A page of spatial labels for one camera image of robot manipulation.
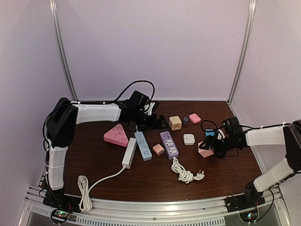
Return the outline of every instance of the white adapter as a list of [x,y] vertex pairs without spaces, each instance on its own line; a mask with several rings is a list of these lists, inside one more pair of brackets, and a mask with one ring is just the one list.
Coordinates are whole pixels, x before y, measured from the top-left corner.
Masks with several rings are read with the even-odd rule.
[[184,134],[183,136],[183,140],[184,140],[184,144],[185,145],[194,145],[194,143],[196,142],[194,139],[194,135],[193,134]]
[[126,152],[123,156],[123,160],[122,160],[123,167],[125,167],[127,169],[131,168],[131,164],[132,164],[132,160],[133,160],[133,157],[135,154],[136,146],[137,146],[136,138],[131,137],[130,141],[128,142]]

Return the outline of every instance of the wood surface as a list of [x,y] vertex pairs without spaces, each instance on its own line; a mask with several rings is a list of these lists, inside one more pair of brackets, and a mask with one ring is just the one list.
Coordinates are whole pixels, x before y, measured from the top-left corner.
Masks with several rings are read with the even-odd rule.
[[[168,118],[197,113],[202,119],[213,120],[218,126],[222,121],[233,117],[226,102],[200,101],[160,101],[156,110]],[[117,122],[89,122],[76,126],[75,138],[66,155],[64,182],[65,193],[80,195],[77,186],[79,175],[85,175],[92,185],[99,179],[115,174],[121,170],[125,147],[106,143],[103,135],[113,128]],[[165,130],[148,130],[144,135],[150,148],[160,143],[159,133]],[[157,156],[153,151],[150,161],[142,160],[137,147],[131,169],[126,169],[119,176],[99,183],[90,193],[91,198],[117,201],[180,201],[196,200],[244,192],[246,183],[261,174],[256,159],[250,148],[240,151],[239,157],[218,159],[214,156],[203,158],[197,152],[197,142],[204,139],[205,134],[200,124],[192,124],[181,130],[170,132],[179,150],[179,162],[187,170],[196,174],[205,172],[201,181],[185,184],[178,181],[178,175],[171,171],[172,160],[166,154]],[[196,144],[185,146],[182,137],[192,133]],[[134,137],[127,132],[128,138]],[[229,151],[227,156],[235,155],[236,150]]]

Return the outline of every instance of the pink triangle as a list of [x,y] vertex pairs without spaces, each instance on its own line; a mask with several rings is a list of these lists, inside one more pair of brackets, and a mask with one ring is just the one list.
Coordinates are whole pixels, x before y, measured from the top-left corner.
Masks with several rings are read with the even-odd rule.
[[106,132],[103,136],[106,142],[126,147],[128,138],[121,124],[116,125],[114,128]]

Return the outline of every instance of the blue object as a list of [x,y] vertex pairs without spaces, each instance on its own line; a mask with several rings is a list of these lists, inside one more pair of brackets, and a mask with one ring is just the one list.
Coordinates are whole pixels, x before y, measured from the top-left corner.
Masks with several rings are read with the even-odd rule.
[[151,154],[149,145],[146,142],[144,134],[141,131],[136,132],[135,138],[137,140],[137,144],[138,144],[141,156],[143,158],[143,161],[151,160],[152,154]]
[[215,136],[215,132],[213,131],[213,129],[206,129],[206,131],[205,131],[205,137],[207,137],[209,135],[211,135],[213,137]]

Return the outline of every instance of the white panel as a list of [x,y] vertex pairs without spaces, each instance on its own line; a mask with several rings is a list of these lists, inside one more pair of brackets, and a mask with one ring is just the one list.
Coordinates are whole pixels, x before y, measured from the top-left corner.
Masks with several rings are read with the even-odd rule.
[[[301,2],[258,0],[251,43],[234,98],[251,126],[301,118]],[[267,169],[285,155],[283,147],[259,147]],[[281,185],[293,225],[301,222],[301,177]]]
[[69,97],[47,0],[0,7],[0,225],[14,226],[43,170],[42,124]]
[[[58,1],[79,99],[113,99],[130,82],[148,79],[155,83],[155,99],[226,100],[248,5],[248,0]],[[147,85],[135,88],[151,94]]]

